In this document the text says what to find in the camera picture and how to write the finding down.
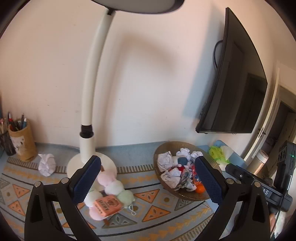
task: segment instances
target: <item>white tissue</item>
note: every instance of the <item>white tissue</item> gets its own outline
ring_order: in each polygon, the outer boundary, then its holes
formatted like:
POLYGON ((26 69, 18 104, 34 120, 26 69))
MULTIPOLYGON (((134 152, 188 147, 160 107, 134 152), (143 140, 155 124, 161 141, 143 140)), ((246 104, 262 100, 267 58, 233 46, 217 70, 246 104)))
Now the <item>white tissue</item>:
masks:
POLYGON ((188 183, 186 188, 189 189, 187 191, 194 191, 196 189, 196 185, 193 185, 192 183, 188 183))
POLYGON ((191 161, 194 162, 198 156, 203 156, 202 152, 201 151, 193 151, 191 153, 191 161))
POLYGON ((56 163, 52 154, 38 154, 41 157, 39 162, 38 170, 45 177, 50 176, 54 173, 56 163))
POLYGON ((233 150, 229 146, 221 146, 220 148, 225 156, 225 160, 228 160, 229 157, 233 154, 233 150))
POLYGON ((165 172, 166 170, 171 169, 171 167, 173 166, 173 159, 170 151, 158 154, 157 165, 161 172, 165 172))
POLYGON ((190 161, 191 156, 190 156, 190 150, 187 148, 181 148, 180 151, 177 151, 176 156, 177 157, 186 157, 187 160, 190 161))
POLYGON ((181 177, 171 176, 171 173, 169 173, 169 171, 165 171, 163 174, 160 175, 160 177, 170 188, 175 188, 179 184, 181 179, 181 177))
POLYGON ((175 167, 173 170, 169 171, 169 175, 171 177, 179 177, 179 176, 181 176, 181 171, 175 167))

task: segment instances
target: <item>desk lamp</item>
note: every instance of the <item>desk lamp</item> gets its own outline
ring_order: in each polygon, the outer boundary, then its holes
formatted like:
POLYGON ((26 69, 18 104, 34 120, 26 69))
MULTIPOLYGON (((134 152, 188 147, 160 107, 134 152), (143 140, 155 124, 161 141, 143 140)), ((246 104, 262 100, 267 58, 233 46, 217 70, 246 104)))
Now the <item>desk lamp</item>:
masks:
MULTIPOLYGON (((116 166, 113 161, 106 155, 95 151, 94 132, 92 129, 92 112, 97 71, 106 37, 116 11, 142 14, 162 14, 177 10, 184 2, 184 0, 93 1, 103 5, 106 8, 106 11, 97 27, 86 64, 81 104, 81 132, 79 136, 80 154, 77 154, 69 161, 67 166, 68 177, 71 177, 77 169, 82 168, 93 155, 100 157, 102 166, 105 170, 110 170, 113 171, 115 175, 117 174, 116 166)), ((98 191, 104 189, 104 187, 97 182, 94 183, 93 188, 98 191)))

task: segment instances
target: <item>pencil holder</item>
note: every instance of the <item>pencil holder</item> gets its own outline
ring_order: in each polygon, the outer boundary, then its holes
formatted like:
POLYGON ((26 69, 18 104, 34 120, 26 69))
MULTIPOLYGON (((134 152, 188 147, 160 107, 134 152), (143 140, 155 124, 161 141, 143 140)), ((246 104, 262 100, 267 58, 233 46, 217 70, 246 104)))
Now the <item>pencil holder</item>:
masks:
POLYGON ((24 162, 32 161, 37 156, 37 148, 33 139, 31 125, 27 120, 27 126, 20 131, 12 131, 8 128, 10 139, 15 147, 17 157, 24 162))
POLYGON ((8 156, 15 154, 15 148, 11 142, 8 131, 0 135, 0 145, 4 148, 8 156))

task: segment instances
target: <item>metal screw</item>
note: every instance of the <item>metal screw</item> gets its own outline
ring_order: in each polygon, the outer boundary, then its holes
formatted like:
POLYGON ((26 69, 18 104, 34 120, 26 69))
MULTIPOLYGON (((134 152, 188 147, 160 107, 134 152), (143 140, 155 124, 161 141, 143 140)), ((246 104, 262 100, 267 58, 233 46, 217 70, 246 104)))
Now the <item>metal screw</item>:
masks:
POLYGON ((40 182, 40 181, 37 181, 37 182, 35 182, 35 184, 34 184, 35 187, 39 187, 40 185, 41 185, 41 182, 40 182))
POLYGON ((231 179, 231 178, 227 178, 227 179, 226 179, 226 182, 227 182, 228 184, 234 184, 234 180, 231 179))
POLYGON ((260 184, 260 182, 254 182, 254 185, 255 185, 255 187, 261 187, 261 184, 260 184))
POLYGON ((61 180, 61 183, 63 183, 63 184, 65 184, 65 183, 67 183, 67 182, 69 182, 69 178, 67 178, 67 177, 64 177, 64 178, 61 180))

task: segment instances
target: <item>carpet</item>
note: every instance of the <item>carpet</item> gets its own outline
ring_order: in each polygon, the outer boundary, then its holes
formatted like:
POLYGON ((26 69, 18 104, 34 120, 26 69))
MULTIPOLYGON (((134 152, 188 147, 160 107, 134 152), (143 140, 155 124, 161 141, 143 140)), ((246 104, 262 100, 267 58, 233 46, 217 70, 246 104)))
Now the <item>carpet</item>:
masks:
MULTIPOLYGON (((182 200, 162 187, 152 165, 154 148, 150 150, 151 158, 130 154, 128 148, 134 147, 125 148, 128 157, 124 158, 124 149, 120 148, 122 155, 111 158, 117 166, 117 179, 124 184, 125 189, 134 193, 134 209, 137 214, 133 216, 130 211, 123 210, 109 217, 109 225, 106 225, 103 221, 91 219, 88 207, 80 203, 80 212, 97 236, 102 241, 111 241, 115 238, 122 241, 194 240, 213 215, 207 202, 182 200)), ((13 156, 7 158, 0 177, 0 211, 22 240, 25 214, 33 184, 36 181, 42 181, 43 184, 58 183, 66 177, 68 161, 79 152, 77 148, 51 144, 37 145, 37 149, 39 152, 55 156, 57 168, 53 175, 44 177, 38 172, 39 156, 29 163, 21 162, 13 156)), ((59 203, 54 203, 54 206, 65 233, 74 237, 59 203)))

